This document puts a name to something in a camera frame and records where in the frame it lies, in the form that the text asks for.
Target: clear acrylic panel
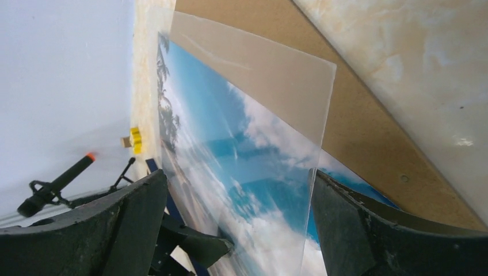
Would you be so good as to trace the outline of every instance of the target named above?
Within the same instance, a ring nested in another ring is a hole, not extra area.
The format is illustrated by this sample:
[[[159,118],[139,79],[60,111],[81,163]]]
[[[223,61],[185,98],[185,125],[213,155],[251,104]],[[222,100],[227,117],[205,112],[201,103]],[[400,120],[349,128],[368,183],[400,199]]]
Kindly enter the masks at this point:
[[[214,21],[148,14],[159,159],[185,223],[235,248],[213,275],[299,275],[336,65]]]

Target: white wall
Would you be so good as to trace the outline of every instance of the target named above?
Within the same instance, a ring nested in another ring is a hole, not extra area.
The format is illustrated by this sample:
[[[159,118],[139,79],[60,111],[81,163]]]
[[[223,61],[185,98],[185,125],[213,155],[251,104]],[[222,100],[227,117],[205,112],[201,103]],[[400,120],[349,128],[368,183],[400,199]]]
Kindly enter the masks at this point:
[[[134,2],[0,4],[0,216],[89,151],[97,161],[63,191],[111,185],[129,158]]]

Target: cardboard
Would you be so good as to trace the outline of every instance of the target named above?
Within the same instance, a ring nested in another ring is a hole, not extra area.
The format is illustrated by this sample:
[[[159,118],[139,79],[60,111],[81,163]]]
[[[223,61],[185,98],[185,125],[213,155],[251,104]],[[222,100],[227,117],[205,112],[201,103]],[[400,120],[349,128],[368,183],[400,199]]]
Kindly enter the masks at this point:
[[[486,229],[291,1],[178,0],[176,10],[336,63],[323,149],[407,212],[441,223]]]

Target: yellow object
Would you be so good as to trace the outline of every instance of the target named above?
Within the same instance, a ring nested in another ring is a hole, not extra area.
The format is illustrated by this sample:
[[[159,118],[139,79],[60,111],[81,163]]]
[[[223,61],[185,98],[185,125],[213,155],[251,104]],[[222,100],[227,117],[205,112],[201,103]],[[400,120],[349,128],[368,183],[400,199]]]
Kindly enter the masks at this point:
[[[142,137],[137,127],[131,128],[131,145],[134,154],[140,154],[142,152]]]

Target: printed palm tree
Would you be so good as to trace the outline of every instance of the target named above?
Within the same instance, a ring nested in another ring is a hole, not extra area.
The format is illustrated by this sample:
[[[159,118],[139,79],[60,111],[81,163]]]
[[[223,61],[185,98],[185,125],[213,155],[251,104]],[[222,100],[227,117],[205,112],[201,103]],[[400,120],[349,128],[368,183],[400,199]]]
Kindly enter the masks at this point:
[[[159,101],[164,101],[166,103],[165,106],[159,104],[159,121],[161,124],[160,136],[161,142],[163,142],[164,145],[167,146],[169,150],[171,150],[171,152],[174,152],[176,142],[178,140],[177,131],[180,128],[180,117],[173,114],[173,106],[165,95],[165,93],[167,92],[166,89],[163,88],[164,82],[169,76],[169,69],[163,57],[163,49],[166,51],[166,53],[169,52],[169,39],[161,33],[158,33],[158,55],[156,59],[158,74],[158,93]]]

